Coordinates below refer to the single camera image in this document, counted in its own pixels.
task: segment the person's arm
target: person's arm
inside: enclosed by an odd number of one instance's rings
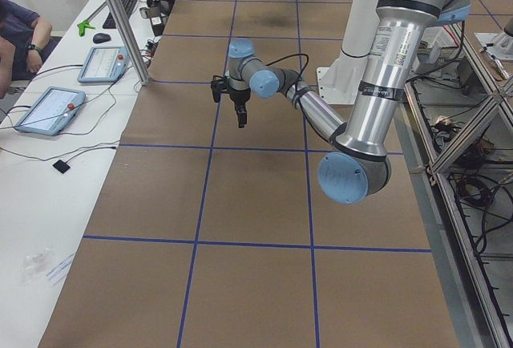
[[[11,42],[0,37],[0,99],[5,97],[9,90],[15,51],[16,48]]]
[[[39,49],[44,49],[50,41],[51,23],[43,17],[38,17],[30,25],[34,29],[32,44]],[[37,50],[28,50],[26,54],[26,69],[31,73],[37,73],[42,66],[42,58]]]

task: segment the computer mouse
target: computer mouse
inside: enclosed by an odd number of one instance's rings
[[[98,34],[95,34],[95,36],[93,37],[94,43],[104,43],[104,42],[109,42],[110,40],[111,40],[111,36],[107,33],[98,33]]]

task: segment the blue and white device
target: blue and white device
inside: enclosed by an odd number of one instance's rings
[[[92,47],[80,71],[80,83],[110,83],[125,71],[128,63],[126,47]]]
[[[14,129],[55,136],[70,123],[85,99],[86,93],[83,91],[48,87]]]

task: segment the dark shirt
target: dark shirt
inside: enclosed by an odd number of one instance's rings
[[[32,43],[34,29],[30,27],[30,25],[39,18],[39,14],[9,0],[0,1],[5,5],[7,11],[9,11],[6,23],[0,30],[0,36],[16,47],[12,79],[31,79],[34,77],[34,74],[26,70],[26,46]],[[43,62],[55,49],[55,46],[57,46],[57,42],[50,40],[42,51],[41,57]]]

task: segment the keyboard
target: keyboard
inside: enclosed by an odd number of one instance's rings
[[[121,0],[121,3],[123,3],[123,8],[127,12],[127,16],[130,18],[131,13],[135,9],[135,5],[137,4],[139,0]],[[115,29],[115,20],[112,18],[112,14],[109,13],[107,16],[107,19],[103,23],[104,29]]]

